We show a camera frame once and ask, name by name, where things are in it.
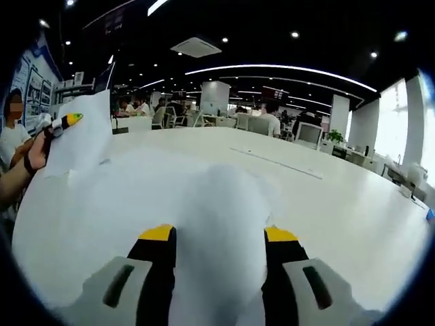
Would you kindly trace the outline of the person's left hand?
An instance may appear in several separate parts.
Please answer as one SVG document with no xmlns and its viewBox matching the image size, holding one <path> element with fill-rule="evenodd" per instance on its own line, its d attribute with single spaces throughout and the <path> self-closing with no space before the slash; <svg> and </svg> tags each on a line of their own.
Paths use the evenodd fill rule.
<svg viewBox="0 0 435 326">
<path fill-rule="evenodd" d="M 52 139 L 51 129 L 45 129 L 35 137 L 27 154 L 32 169 L 39 170 L 46 165 Z"/>
</svg>

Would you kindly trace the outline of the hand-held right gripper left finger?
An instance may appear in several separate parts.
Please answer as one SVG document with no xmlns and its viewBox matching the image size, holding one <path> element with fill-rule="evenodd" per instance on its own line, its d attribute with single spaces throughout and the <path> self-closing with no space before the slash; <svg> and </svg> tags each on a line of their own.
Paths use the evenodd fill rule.
<svg viewBox="0 0 435 326">
<path fill-rule="evenodd" d="M 83 284 L 74 325 L 168 325 L 175 285 L 177 231 L 144 231 L 128 255 L 117 256 Z"/>
</svg>

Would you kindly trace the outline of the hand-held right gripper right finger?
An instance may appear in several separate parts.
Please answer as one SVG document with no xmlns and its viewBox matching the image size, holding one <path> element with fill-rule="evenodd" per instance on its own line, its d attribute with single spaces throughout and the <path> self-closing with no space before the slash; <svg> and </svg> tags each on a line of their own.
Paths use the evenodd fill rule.
<svg viewBox="0 0 435 326">
<path fill-rule="evenodd" d="M 293 233 L 265 228 L 267 276 L 262 286 L 266 325 L 368 325 L 369 312 L 351 285 L 320 259 L 308 257 Z"/>
</svg>

